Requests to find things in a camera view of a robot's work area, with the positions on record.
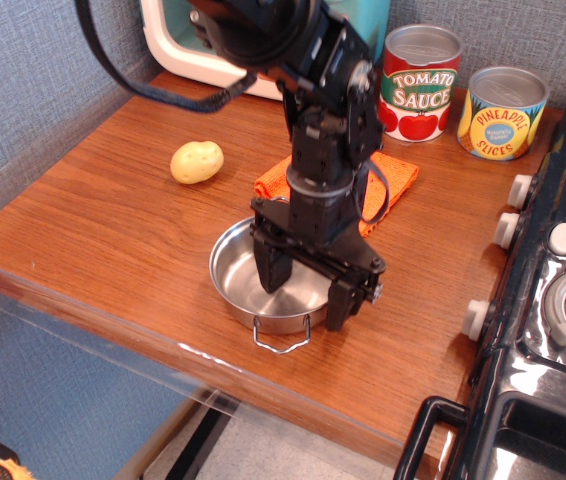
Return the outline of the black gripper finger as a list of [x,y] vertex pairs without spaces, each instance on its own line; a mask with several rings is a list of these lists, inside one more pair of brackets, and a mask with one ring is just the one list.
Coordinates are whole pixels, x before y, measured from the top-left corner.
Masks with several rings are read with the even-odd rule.
[[282,249],[254,237],[254,256],[262,288],[274,293],[292,273],[292,258]]
[[360,283],[348,279],[334,280],[328,291],[326,328],[341,331],[345,322],[358,314],[366,292]]

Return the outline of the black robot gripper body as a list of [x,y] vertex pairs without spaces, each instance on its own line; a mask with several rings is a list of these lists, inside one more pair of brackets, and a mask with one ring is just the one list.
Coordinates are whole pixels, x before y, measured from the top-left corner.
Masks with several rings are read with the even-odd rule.
[[363,238],[361,224],[373,225],[380,214],[365,219],[363,204],[368,174],[348,174],[338,182],[313,183],[294,175],[290,198],[251,201],[252,235],[329,279],[360,283],[365,301],[381,295],[386,264]]

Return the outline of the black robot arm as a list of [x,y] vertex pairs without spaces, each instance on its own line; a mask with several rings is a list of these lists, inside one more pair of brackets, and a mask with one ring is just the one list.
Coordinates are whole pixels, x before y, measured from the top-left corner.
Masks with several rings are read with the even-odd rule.
[[197,1],[194,8],[212,49],[272,79],[283,97],[290,196],[251,203],[261,285],[278,290],[294,262],[326,276],[326,326],[338,331],[378,298],[386,268],[359,230],[384,132],[370,49],[322,1]]

